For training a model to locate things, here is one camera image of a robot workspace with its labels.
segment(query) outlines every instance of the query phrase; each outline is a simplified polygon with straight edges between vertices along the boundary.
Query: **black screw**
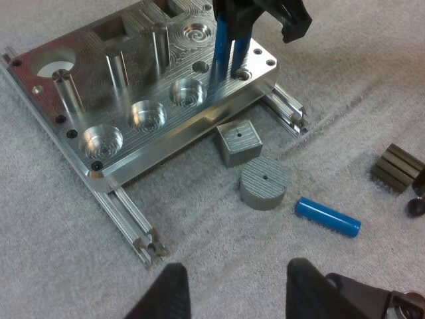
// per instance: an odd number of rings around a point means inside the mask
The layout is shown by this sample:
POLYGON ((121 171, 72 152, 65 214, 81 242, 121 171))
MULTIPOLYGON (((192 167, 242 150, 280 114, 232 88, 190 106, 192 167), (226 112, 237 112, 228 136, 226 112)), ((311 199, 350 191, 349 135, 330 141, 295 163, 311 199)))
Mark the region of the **black screw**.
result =
POLYGON ((66 133, 67 138, 76 138, 78 136, 78 132, 76 130, 69 130, 66 133))
POLYGON ((102 162, 101 162, 101 161, 95 161, 95 162, 92 164, 92 169, 93 169, 94 171, 100 171, 102 168, 104 168, 104 164, 102 164, 102 162))
POLYGON ((58 115, 58 116, 54 119, 54 121, 55 121, 57 124, 65 123, 65 122, 66 122, 66 116, 64 116, 64 115, 58 115))
POLYGON ((17 59, 17 60, 13 60, 12 65, 13 65, 13 66, 21 66, 21 65, 22 65, 22 61, 21 61, 21 60, 19 60, 19 59, 17 59))

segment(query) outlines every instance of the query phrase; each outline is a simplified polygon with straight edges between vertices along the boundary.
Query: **blue cylinder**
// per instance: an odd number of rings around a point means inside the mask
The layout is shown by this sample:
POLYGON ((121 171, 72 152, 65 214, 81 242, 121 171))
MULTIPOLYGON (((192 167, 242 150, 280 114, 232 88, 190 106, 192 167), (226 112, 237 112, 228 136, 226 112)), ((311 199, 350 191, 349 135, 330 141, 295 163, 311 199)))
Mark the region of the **blue cylinder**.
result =
POLYGON ((346 236, 356 237, 360 231, 360 221, 305 197, 298 200, 295 212, 346 236))

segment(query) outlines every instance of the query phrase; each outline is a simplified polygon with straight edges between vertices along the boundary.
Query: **screw hole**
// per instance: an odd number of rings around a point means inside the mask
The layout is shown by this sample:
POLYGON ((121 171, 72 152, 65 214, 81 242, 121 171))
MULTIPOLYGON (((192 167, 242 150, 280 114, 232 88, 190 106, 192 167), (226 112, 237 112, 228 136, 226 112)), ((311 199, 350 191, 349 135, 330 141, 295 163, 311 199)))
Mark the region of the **screw hole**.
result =
POLYGON ((66 133, 67 138, 76 138, 78 136, 78 132, 76 130, 69 130, 66 133))
POLYGON ((157 249, 155 248, 155 245, 154 245, 153 243, 148 244, 148 246, 147 246, 147 252, 148 252, 150 255, 155 254, 155 253, 156 253, 156 251, 157 251, 157 249))
POLYGON ((66 122, 66 116, 58 115, 58 116, 54 119, 54 121, 55 121, 57 124, 65 123, 65 122, 66 122))
POLYGON ((236 78, 241 81, 247 81, 251 78, 251 72, 245 68, 240 68, 236 71, 236 78))
POLYGON ((104 164, 102 164, 102 162, 101 162, 101 161, 95 161, 95 162, 92 164, 92 169, 93 169, 94 171, 100 171, 103 167, 104 167, 104 164))
POLYGON ((13 65, 13 66, 21 66, 21 65, 22 65, 22 61, 21 61, 21 60, 19 60, 19 59, 17 59, 17 60, 13 60, 12 65, 13 65))
POLYGON ((193 63, 192 70, 196 73, 207 73, 210 69, 210 66, 208 63, 205 63, 204 61, 198 61, 193 63))

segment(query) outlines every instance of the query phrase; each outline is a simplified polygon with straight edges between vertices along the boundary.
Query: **metal cube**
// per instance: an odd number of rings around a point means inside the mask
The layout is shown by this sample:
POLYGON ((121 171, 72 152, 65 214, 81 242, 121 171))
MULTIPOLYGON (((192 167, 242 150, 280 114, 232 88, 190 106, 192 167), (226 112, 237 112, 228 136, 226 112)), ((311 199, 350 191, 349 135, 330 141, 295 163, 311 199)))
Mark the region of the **metal cube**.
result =
POLYGON ((263 143, 250 120, 217 126, 216 143, 226 167, 246 163, 261 154, 263 143))

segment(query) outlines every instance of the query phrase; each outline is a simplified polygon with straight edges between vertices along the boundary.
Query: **gray carpet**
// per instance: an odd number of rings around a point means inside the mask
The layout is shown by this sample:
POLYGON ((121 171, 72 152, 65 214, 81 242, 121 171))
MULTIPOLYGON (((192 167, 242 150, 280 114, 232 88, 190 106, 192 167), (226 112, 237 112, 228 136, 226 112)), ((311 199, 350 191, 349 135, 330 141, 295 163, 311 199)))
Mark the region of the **gray carpet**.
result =
MULTIPOLYGON (((25 52, 131 3, 1 0, 0 47, 25 52)), ((313 24, 304 39, 284 45, 268 15, 254 37, 278 57, 279 82, 305 105, 311 132, 293 140, 261 108, 241 115, 263 155, 290 168, 284 202, 245 206, 242 167, 226 169, 204 138, 127 186, 171 251, 150 271, 0 76, 0 318, 122 318, 176 261, 189 272, 193 318, 284 318, 294 257, 425 292, 425 217, 404 213, 413 191, 397 195, 369 175, 391 142, 425 160, 423 1, 305 6, 313 24), (359 236, 295 217, 301 195, 360 219, 359 236)))

